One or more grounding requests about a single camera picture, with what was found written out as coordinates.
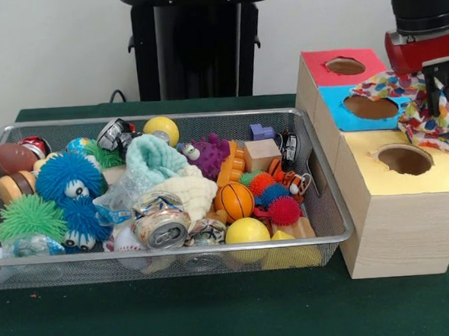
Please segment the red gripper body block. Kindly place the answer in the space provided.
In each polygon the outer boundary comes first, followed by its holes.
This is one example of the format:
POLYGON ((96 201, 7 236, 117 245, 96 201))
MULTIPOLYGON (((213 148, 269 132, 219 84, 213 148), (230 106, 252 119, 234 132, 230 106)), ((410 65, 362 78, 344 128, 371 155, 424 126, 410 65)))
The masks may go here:
POLYGON ((391 68, 397 74, 421 71, 425 62, 449 59, 449 30, 426 35, 386 32, 384 45, 391 68))

